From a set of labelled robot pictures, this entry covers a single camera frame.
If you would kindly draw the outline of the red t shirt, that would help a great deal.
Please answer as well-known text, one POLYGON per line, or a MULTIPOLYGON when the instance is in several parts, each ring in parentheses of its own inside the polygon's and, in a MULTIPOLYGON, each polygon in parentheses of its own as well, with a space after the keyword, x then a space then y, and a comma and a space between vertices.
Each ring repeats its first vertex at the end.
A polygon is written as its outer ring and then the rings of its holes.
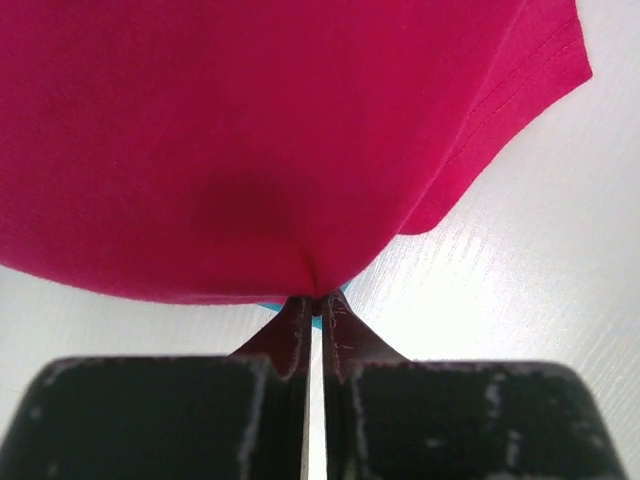
POLYGON ((1 262, 321 297, 591 75, 572 1, 5 1, 1 262))

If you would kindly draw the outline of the blue t shirt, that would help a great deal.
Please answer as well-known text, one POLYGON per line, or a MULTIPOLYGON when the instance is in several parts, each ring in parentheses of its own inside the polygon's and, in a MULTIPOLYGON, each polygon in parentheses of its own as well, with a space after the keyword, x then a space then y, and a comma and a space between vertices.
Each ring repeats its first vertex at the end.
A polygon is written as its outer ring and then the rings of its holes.
MULTIPOLYGON (((341 291, 343 293, 346 292, 347 288, 349 287, 350 283, 347 282, 346 284, 344 284, 341 287, 341 291)), ((282 310, 283 305, 280 303, 268 303, 268 302, 261 302, 259 303, 260 307, 263 307, 271 312, 275 312, 275 313, 279 313, 282 310)), ((320 315, 313 315, 312 318, 312 327, 316 328, 318 330, 322 329, 322 320, 321 320, 321 316, 320 315)))

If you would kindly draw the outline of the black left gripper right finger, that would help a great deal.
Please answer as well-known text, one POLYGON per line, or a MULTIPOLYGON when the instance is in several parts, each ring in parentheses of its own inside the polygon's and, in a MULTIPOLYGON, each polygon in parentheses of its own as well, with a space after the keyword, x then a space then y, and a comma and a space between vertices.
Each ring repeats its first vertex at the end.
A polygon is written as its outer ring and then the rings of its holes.
POLYGON ((590 390, 553 362, 411 361, 336 292, 322 347, 331 479, 623 479, 590 390))

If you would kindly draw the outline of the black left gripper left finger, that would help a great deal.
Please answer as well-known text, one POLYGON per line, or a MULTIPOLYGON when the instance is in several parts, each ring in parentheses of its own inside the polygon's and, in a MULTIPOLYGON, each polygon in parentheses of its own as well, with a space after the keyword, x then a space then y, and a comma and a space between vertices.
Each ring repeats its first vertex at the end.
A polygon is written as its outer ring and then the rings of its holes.
POLYGON ((224 356, 68 357, 29 385, 5 479, 304 479, 312 305, 224 356))

